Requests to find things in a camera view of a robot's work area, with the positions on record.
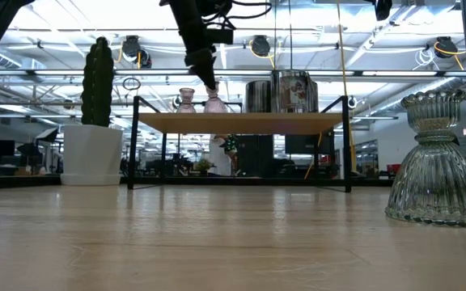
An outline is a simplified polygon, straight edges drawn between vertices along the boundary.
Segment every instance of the potted cactus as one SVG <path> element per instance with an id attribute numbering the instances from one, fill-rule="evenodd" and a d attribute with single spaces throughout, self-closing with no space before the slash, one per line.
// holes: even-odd
<path id="1" fill-rule="evenodd" d="M 82 92 L 82 125 L 64 128 L 65 185 L 120 183 L 122 131 L 110 129 L 113 59 L 104 37 L 86 56 Z"/>

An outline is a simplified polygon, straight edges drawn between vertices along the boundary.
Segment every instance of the ribbed glass vase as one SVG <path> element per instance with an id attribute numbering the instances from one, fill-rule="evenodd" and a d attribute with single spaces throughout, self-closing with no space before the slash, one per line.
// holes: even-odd
<path id="1" fill-rule="evenodd" d="M 190 88 L 181 88 L 179 89 L 181 93 L 181 105 L 177 108 L 177 113 L 196 113 L 195 108 L 192 105 L 194 89 Z"/>
<path id="2" fill-rule="evenodd" d="M 218 97 L 218 82 L 215 83 L 215 90 L 206 87 L 208 101 L 204 106 L 205 113 L 227 113 L 226 104 Z"/>
<path id="3" fill-rule="evenodd" d="M 463 91 L 428 91 L 405 97 L 418 145 L 405 157 L 393 183 L 389 217 L 466 227 L 466 153 L 450 128 L 460 121 Z"/>

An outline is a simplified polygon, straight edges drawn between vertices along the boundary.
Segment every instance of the stainless steel container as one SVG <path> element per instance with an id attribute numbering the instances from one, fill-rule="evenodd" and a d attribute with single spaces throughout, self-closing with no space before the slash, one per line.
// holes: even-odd
<path id="1" fill-rule="evenodd" d="M 247 113 L 271 112 L 270 81 L 253 81 L 246 84 L 244 110 Z"/>
<path id="2" fill-rule="evenodd" d="M 317 84 L 307 71 L 273 71 L 271 76 L 271 112 L 317 112 Z"/>

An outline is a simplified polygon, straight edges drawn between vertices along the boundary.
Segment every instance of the shelf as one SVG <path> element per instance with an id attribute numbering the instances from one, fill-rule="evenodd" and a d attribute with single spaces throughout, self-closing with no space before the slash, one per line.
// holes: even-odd
<path id="1" fill-rule="evenodd" d="M 319 134 L 341 123 L 341 113 L 140 113 L 161 133 Z"/>

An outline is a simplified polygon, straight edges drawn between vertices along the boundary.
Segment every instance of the small glass bottle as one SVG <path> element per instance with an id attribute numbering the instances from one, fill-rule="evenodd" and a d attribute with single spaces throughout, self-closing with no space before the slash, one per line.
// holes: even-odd
<path id="1" fill-rule="evenodd" d="M 181 105 L 177 108 L 177 113 L 196 113 L 195 108 L 192 105 L 194 89 L 181 88 Z"/>
<path id="2" fill-rule="evenodd" d="M 227 113 L 226 104 L 218 97 L 218 82 L 215 82 L 215 90 L 206 86 L 206 93 L 209 98 L 204 106 L 204 113 Z"/>

